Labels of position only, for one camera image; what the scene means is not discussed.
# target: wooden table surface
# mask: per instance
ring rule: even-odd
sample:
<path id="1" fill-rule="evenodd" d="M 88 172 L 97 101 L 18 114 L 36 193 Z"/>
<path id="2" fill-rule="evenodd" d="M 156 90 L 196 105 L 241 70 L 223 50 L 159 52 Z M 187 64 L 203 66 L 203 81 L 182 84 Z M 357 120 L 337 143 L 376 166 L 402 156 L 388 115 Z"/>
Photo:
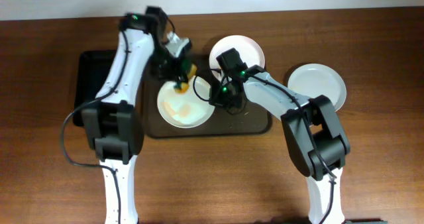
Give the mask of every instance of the wooden table surface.
<path id="1" fill-rule="evenodd" d="M 347 219 L 424 222 L 424 8 L 173 16 L 194 51 L 242 34 L 272 76 L 300 64 L 334 68 L 352 150 L 341 180 Z M 69 165 L 58 146 L 72 110 L 79 55 L 114 49 L 118 18 L 0 22 L 0 223 L 104 223 L 100 170 Z M 70 127 L 74 159 L 97 162 Z M 282 126 L 248 137 L 145 138 L 136 163 L 140 221 L 252 223 L 307 217 L 305 178 Z"/>

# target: white plate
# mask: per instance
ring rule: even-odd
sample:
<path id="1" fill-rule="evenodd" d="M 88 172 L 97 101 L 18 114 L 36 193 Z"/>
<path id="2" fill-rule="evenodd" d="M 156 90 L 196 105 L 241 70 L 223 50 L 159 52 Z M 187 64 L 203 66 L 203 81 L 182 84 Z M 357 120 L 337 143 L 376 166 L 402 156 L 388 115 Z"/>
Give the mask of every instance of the white plate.
<path id="1" fill-rule="evenodd" d="M 219 67 L 217 57 L 223 52 L 228 51 L 232 48 L 235 48 L 240 54 L 240 58 L 243 62 L 246 62 L 248 67 L 253 65 L 259 65 L 262 68 L 265 68 L 265 56 L 260 48 L 260 46 L 253 41 L 253 39 L 241 35 L 232 35 L 227 36 L 220 41 L 218 41 L 212 48 L 212 51 L 209 55 L 209 67 L 218 68 Z M 221 81 L 221 74 L 218 72 L 212 72 L 215 78 Z"/>
<path id="2" fill-rule="evenodd" d="M 296 69 L 289 78 L 288 88 L 316 98 L 325 95 L 338 111 L 346 101 L 346 86 L 333 69 L 321 64 L 307 64 Z"/>
<path id="3" fill-rule="evenodd" d="M 159 113 L 166 122 L 175 127 L 188 129 L 199 126 L 210 118 L 215 109 L 194 93 L 194 77 L 190 80 L 189 89 L 183 94 L 174 91 L 175 82 L 166 82 L 160 88 L 157 99 Z M 196 79 L 196 91 L 202 98 L 209 99 L 210 87 L 203 78 Z"/>

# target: yellow object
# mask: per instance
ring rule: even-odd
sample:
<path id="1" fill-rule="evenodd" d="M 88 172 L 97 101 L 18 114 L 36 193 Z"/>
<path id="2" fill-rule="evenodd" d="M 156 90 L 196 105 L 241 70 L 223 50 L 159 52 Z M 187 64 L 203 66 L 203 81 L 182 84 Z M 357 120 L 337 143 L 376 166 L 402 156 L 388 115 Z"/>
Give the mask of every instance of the yellow object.
<path id="1" fill-rule="evenodd" d="M 187 78 L 190 81 L 190 79 L 196 74 L 197 66 L 195 64 L 191 64 L 190 72 L 187 74 Z M 183 94 L 185 93 L 190 85 L 187 82 L 181 83 L 181 89 L 180 88 L 174 88 L 176 93 Z"/>

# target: black tray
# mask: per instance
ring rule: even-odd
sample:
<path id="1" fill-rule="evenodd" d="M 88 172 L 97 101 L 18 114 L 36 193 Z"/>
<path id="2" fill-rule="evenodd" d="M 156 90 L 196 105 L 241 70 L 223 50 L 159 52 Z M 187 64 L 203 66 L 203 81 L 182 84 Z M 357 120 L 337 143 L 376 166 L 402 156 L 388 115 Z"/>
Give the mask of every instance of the black tray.
<path id="1" fill-rule="evenodd" d="M 114 50 L 88 51 L 81 55 L 75 106 L 95 97 L 106 80 L 114 57 Z M 193 61 L 199 68 L 198 76 L 210 84 L 218 82 L 210 71 L 204 70 L 209 67 L 208 55 L 194 56 Z M 261 106 L 248 102 L 244 111 L 238 115 L 230 115 L 224 109 L 216 107 L 212 116 L 198 127 L 191 129 L 174 127 L 162 118 L 156 105 L 158 92 L 164 83 L 151 78 L 148 72 L 145 72 L 142 93 L 138 96 L 137 109 L 142 111 L 140 115 L 144 132 L 152 138 L 259 135 L 269 131 L 272 126 L 271 114 Z M 79 115 L 74 117 L 74 124 L 82 126 Z"/>

